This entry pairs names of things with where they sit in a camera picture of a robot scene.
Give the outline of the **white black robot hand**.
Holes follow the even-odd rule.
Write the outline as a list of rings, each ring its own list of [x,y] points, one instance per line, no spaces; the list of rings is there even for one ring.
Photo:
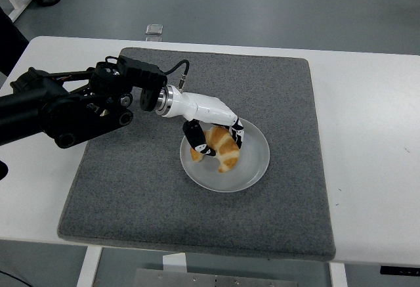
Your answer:
[[[167,87],[165,91],[165,103],[157,112],[166,118],[184,117],[186,121],[182,130],[193,150],[203,155],[216,155],[214,148],[206,143],[201,122],[227,129],[237,146],[242,147],[244,127],[239,117],[220,99],[195,93],[181,93],[174,87]]]

